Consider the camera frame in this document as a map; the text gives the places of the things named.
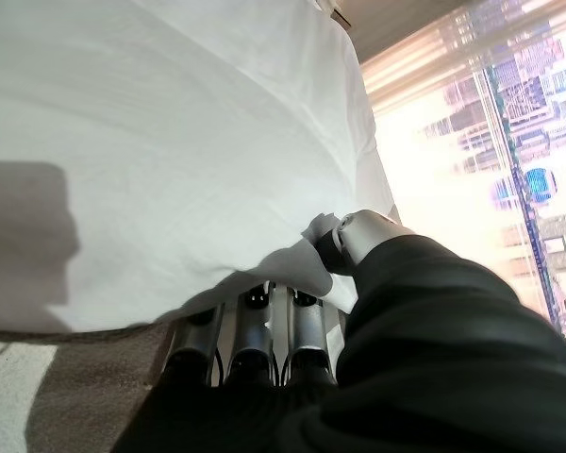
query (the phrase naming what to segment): black fabric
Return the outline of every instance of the black fabric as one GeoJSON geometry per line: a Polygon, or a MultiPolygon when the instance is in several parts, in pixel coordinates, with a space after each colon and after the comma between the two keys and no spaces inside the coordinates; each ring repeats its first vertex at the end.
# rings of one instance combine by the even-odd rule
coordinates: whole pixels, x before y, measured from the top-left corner
{"type": "Polygon", "coordinates": [[[340,391],[280,452],[566,452],[566,343],[491,271],[402,236],[359,265],[340,391]]]}

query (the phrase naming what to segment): blurry cityscape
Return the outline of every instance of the blurry cityscape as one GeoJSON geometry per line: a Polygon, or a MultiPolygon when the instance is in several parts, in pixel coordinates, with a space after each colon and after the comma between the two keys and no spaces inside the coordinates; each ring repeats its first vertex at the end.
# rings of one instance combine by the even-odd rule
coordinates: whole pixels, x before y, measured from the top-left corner
{"type": "MultiPolygon", "coordinates": [[[[524,15],[525,3],[490,0],[466,8],[454,26],[439,30],[441,39],[452,48],[508,27],[524,15]]],[[[422,133],[430,140],[456,138],[461,153],[454,171],[492,175],[495,208],[522,214],[523,222],[498,226],[503,277],[566,336],[566,209],[556,201],[566,188],[548,165],[566,152],[566,61],[551,30],[543,24],[492,48],[485,60],[494,64],[443,88],[450,114],[422,133]]]]}

